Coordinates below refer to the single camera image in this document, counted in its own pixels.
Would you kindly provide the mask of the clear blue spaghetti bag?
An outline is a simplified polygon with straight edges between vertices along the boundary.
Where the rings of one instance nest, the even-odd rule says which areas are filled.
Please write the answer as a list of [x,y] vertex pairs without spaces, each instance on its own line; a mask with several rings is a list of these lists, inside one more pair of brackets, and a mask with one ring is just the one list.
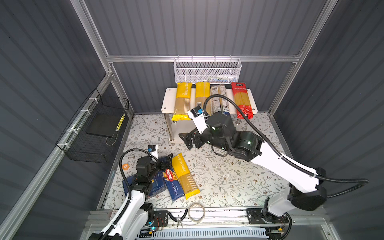
[[[222,95],[227,97],[226,86],[224,84],[214,85],[211,87],[211,95]],[[212,113],[222,113],[230,116],[229,102],[226,99],[214,97],[212,98]]]

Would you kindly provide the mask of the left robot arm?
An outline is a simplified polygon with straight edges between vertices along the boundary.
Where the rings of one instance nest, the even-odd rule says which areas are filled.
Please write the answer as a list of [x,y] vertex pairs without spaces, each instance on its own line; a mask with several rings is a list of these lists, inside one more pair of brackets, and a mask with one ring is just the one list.
[[[123,158],[131,152],[142,152],[144,157],[138,159],[137,174],[132,183],[123,169]],[[119,159],[119,168],[124,183],[127,185],[127,196],[123,205],[119,208],[112,220],[100,233],[92,233],[90,240],[135,240],[141,235],[153,235],[164,227],[164,224],[156,225],[156,215],[153,204],[147,199],[153,189],[153,178],[159,171],[164,171],[171,166],[173,154],[158,159],[150,150],[129,149],[122,153]]]

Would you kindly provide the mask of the red spaghetti bag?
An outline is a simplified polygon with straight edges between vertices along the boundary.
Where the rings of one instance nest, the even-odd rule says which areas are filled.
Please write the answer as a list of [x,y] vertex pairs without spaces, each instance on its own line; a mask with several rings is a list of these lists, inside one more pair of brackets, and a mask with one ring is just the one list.
[[241,109],[241,112],[251,120],[254,116],[250,98],[245,83],[231,83],[235,104]]

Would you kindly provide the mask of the yellow Pastatime bag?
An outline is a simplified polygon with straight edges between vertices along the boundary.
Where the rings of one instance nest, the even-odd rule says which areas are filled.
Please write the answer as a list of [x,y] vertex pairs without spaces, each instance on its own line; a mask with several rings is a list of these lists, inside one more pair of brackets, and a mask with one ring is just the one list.
[[172,167],[178,177],[179,183],[181,184],[187,200],[201,192],[181,153],[173,157]]
[[211,95],[211,84],[207,82],[196,83],[195,106],[203,107],[207,98]]
[[175,108],[172,121],[189,121],[188,111],[191,109],[192,83],[178,83]]

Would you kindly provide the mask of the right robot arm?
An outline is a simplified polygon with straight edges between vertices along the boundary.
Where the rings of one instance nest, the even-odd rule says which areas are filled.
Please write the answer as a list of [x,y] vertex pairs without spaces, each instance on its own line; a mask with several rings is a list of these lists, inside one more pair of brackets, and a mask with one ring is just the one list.
[[230,116],[221,112],[209,115],[206,104],[187,112],[195,129],[179,136],[188,149],[210,145],[228,155],[261,166],[285,179],[289,188],[265,200],[258,216],[273,223],[294,209],[314,211],[327,199],[353,192],[369,183],[367,179],[328,178],[322,168],[309,168],[281,153],[273,143],[235,106],[252,131],[238,131]]

